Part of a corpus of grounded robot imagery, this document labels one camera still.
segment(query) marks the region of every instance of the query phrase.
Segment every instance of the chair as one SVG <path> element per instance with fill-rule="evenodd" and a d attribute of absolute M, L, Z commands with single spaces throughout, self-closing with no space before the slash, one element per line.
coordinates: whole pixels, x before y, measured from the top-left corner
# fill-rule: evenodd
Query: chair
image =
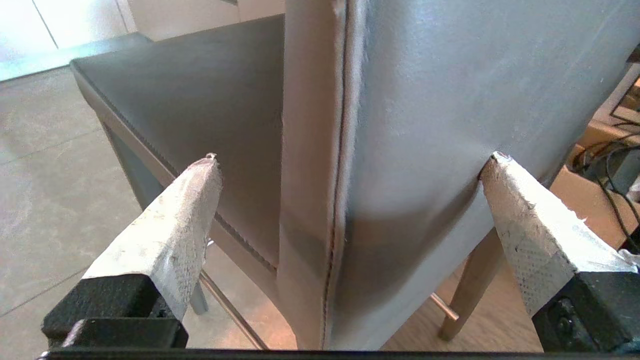
<path fill-rule="evenodd" d="M 71 67 L 143 208 L 215 152 L 211 238 L 299 347 L 377 349 L 492 229 L 477 176 L 494 150 L 551 183 L 622 77 L 639 15 L 631 1 L 289 1 L 286 21 Z"/>

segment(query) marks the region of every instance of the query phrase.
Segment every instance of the wooden chair leg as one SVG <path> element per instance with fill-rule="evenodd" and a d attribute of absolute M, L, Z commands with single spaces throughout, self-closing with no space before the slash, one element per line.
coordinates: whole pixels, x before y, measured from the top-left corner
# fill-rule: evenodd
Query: wooden chair leg
<path fill-rule="evenodd" d="M 444 319 L 438 333 L 441 339 L 452 340 L 460 332 L 503 261 L 500 239 L 495 229 L 492 229 L 469 255 L 456 293 L 449 304 L 460 318 L 456 321 L 448 317 Z"/>

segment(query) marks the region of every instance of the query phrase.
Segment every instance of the cable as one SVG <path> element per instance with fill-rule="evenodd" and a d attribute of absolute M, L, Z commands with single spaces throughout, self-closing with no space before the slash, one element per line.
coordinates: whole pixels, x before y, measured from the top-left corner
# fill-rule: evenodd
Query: cable
<path fill-rule="evenodd" d="M 598 185 L 600 185 L 600 188 L 604 192 L 604 195 L 609 200 L 609 204 L 613 208 L 613 212 L 616 214 L 616 219 L 618 220 L 618 225 L 620 225 L 622 233 L 624 233 L 624 235 L 627 237 L 629 244 L 631 244 L 631 246 L 633 246 L 633 248 L 636 250 L 636 254 L 640 253 L 640 247 L 638 247 L 638 245 L 633 241 L 633 239 L 631 238 L 631 234 L 629 234 L 627 227 L 625 227 L 625 223 L 622 221 L 622 216 L 620 215 L 620 210 L 618 209 L 616 202 L 613 200 L 611 194 L 607 190 L 606 186 L 604 186 L 602 180 L 600 180 L 599 177 L 596 178 L 596 182 L 598 183 Z"/>
<path fill-rule="evenodd" d="M 604 147 L 602 147 L 600 150 L 596 151 L 596 152 L 593 154 L 593 157 L 594 157 L 594 158 L 595 158 L 596 156 L 598 156 L 600 153 L 602 153 L 602 152 L 603 152 L 605 149 L 607 149 L 609 146 L 611 146 L 613 143 L 622 143 L 623 145 L 626 145 L 625 143 L 623 143 L 623 142 L 622 142 L 622 140 L 627 139 L 627 138 L 630 138 L 631 136 L 637 136 L 637 135 L 640 135 L 640 131 L 635 132 L 635 133 L 630 133 L 630 134 L 627 134 L 627 135 L 625 135 L 625 136 L 621 136 L 621 137 L 619 137 L 619 138 L 615 138 L 615 139 L 613 139 L 613 140 L 605 140 L 605 141 L 601 141 L 601 142 L 597 142 L 597 143 L 592 143 L 591 145 L 589 145 L 589 146 L 585 147 L 582 151 L 580 151 L 580 152 L 578 153 L 578 155 L 576 155 L 576 156 L 573 158 L 573 163 L 572 163 L 572 167 L 573 167 L 573 168 L 572 168 L 572 171 L 573 171 L 573 172 L 583 172 L 583 171 L 584 171 L 584 169 L 586 169 L 586 167 L 587 167 L 587 165 L 586 165 L 586 158 L 585 158 L 586 153 L 587 153 L 587 151 L 589 151 L 589 150 L 591 150 L 591 149 L 595 148 L 596 146 L 599 146 L 599 145 L 605 145 L 605 144 L 606 144 Z M 578 160 L 580 159 L 580 157 L 582 157 L 582 167 L 577 168 L 577 162 L 578 162 Z"/>
<path fill-rule="evenodd" d="M 627 197 L 627 194 L 622 193 L 620 189 L 616 186 L 616 184 L 613 182 L 613 178 L 611 177 L 611 171 L 609 170 L 609 162 L 611 161 L 611 155 L 613 155 L 616 152 L 621 152 L 621 151 L 630 152 L 638 149 L 640 149 L 640 146 L 632 146 L 624 149 L 617 149 L 617 150 L 611 151 L 607 155 L 607 159 L 605 160 L 604 169 L 605 169 L 605 173 L 607 174 L 607 179 L 609 180 L 609 184 L 611 185 L 611 188 L 613 189 L 614 192 L 616 192 L 618 195 L 621 195 L 625 199 L 625 201 L 631 208 L 631 212 L 633 212 L 636 218 L 636 222 L 638 223 L 638 225 L 640 225 L 640 215 L 638 215 L 636 207 L 631 203 L 631 200 Z"/>
<path fill-rule="evenodd" d="M 592 149 L 597 145 L 602 145 L 602 144 L 606 144 L 604 147 L 602 147 L 600 150 L 598 150 L 598 152 L 596 152 L 593 157 L 591 158 L 591 161 L 589 161 L 589 163 L 586 162 L 586 155 L 583 159 L 583 166 L 581 168 L 581 172 L 582 175 L 584 175 L 584 173 L 586 172 L 586 169 L 589 168 L 590 166 L 593 166 L 594 164 L 598 163 L 599 161 L 605 161 L 604 163 L 604 170 L 605 170 L 605 175 L 607 177 L 607 180 L 609 182 L 609 184 L 611 185 L 611 188 L 613 190 L 613 192 L 617 193 L 618 195 L 621 195 L 623 197 L 623 199 L 625 200 L 625 202 L 627 203 L 627 205 L 631 208 L 631 211 L 634 214 L 634 217 L 636 218 L 636 221 L 638 223 L 638 225 L 640 225 L 640 216 L 638 214 L 638 212 L 636 211 L 636 207 L 633 205 L 632 201 L 627 197 L 626 194 L 621 193 L 620 189 L 615 185 L 612 177 L 611 177 L 611 171 L 610 171 L 610 162 L 611 162 L 611 156 L 614 153 L 617 152 L 621 152 L 621 151 L 632 151 L 632 150 L 636 150 L 636 149 L 640 149 L 640 146 L 629 146 L 628 144 L 622 142 L 621 140 L 624 140 L 625 138 L 634 136 L 634 135 L 640 135 L 640 133 L 633 133 L 633 134 L 629 134 L 629 135 L 625 135 L 622 136 L 620 138 L 608 141 L 608 142 L 600 142 L 600 143 L 594 143 L 589 147 L 586 147 L 584 149 L 584 151 L 582 151 L 582 153 L 586 153 L 586 151 L 588 149 Z M 621 145 L 624 147 L 620 147 L 618 149 L 613 149 L 611 151 L 609 151 L 607 154 L 602 154 L 606 149 L 610 148 L 612 145 Z M 640 254 L 640 246 L 632 239 L 631 235 L 629 234 L 629 231 L 627 230 L 627 227 L 625 226 L 624 222 L 622 221 L 622 216 L 620 214 L 620 209 L 618 209 L 618 206 L 616 205 L 614 199 L 611 197 L 611 194 L 609 193 L 609 191 L 607 190 L 607 187 L 605 184 L 603 184 L 602 180 L 600 179 L 600 176 L 598 174 L 596 174 L 596 181 L 598 183 L 598 185 L 600 186 L 600 188 L 602 189 L 602 191 L 605 193 L 605 196 L 607 197 L 607 200 L 609 201 L 609 204 L 611 205 L 611 208 L 613 209 L 615 215 L 616 215 L 616 219 L 618 221 L 618 225 L 620 226 L 620 229 L 622 230 L 622 232 L 624 233 L 625 237 L 627 238 L 627 241 L 629 242 L 629 244 L 634 248 L 634 250 L 636 251 L 637 254 Z"/>
<path fill-rule="evenodd" d="M 613 127 L 618 127 L 618 126 L 623 126 L 623 125 L 629 125 L 629 126 L 640 126 L 640 124 L 638 124 L 637 122 L 633 122 L 633 121 L 629 121 L 629 120 L 622 120 L 619 119 L 622 122 L 619 122 L 617 124 L 613 124 Z"/>

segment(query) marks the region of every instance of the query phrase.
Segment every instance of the metal footrest bar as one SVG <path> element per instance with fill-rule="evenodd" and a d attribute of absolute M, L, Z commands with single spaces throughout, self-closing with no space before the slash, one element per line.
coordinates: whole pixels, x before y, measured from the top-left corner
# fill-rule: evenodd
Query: metal footrest bar
<path fill-rule="evenodd" d="M 234 323 L 240 328 L 243 334 L 246 336 L 249 341 L 253 344 L 253 346 L 259 350 L 269 350 L 267 345 L 264 343 L 260 336 L 253 330 L 251 325 L 243 318 L 240 312 L 236 309 L 236 307 L 231 304 L 231 301 L 222 293 L 222 290 L 213 282 L 213 279 L 209 277 L 209 275 L 201 271 L 200 272 L 200 282 L 204 285 L 207 290 L 213 295 L 214 298 L 218 301 L 220 306 L 231 316 Z"/>

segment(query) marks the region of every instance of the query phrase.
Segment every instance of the metal rod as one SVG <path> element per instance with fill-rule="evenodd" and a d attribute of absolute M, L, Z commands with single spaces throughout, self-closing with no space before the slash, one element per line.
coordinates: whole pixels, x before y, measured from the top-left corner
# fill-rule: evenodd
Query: metal rod
<path fill-rule="evenodd" d="M 222 290 L 216 285 L 215 282 L 209 277 L 209 275 L 201 271 L 200 272 L 200 282 L 204 285 L 207 290 L 213 295 L 214 298 L 220 303 L 220 306 L 231 316 L 234 323 L 240 328 L 243 334 L 246 336 L 249 341 L 259 350 L 269 350 L 267 345 L 264 343 L 260 336 L 253 330 L 251 325 L 243 318 L 240 312 L 236 309 L 236 307 L 231 304 L 231 301 L 222 293 Z"/>
<path fill-rule="evenodd" d="M 438 294 L 432 293 L 429 296 L 429 298 L 433 300 L 433 302 L 436 303 L 436 305 L 440 308 L 440 310 L 442 310 L 442 312 L 444 312 L 445 315 L 451 318 L 451 320 L 458 321 L 458 319 L 460 318 L 460 315 L 458 315 L 458 313 L 453 311 L 453 309 L 451 309 L 449 305 L 447 305 L 447 303 L 444 302 L 444 300 L 442 300 L 442 298 L 438 296 Z"/>

